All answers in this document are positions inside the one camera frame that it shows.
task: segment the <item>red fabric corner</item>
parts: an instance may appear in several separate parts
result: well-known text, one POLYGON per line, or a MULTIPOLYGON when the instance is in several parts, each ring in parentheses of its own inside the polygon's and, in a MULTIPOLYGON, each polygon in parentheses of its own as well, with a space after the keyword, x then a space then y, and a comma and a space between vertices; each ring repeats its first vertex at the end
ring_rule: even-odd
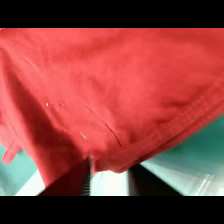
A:
POLYGON ((1 142, 46 185, 88 157, 121 172, 223 112, 223 42, 221 28, 5 29, 1 142))

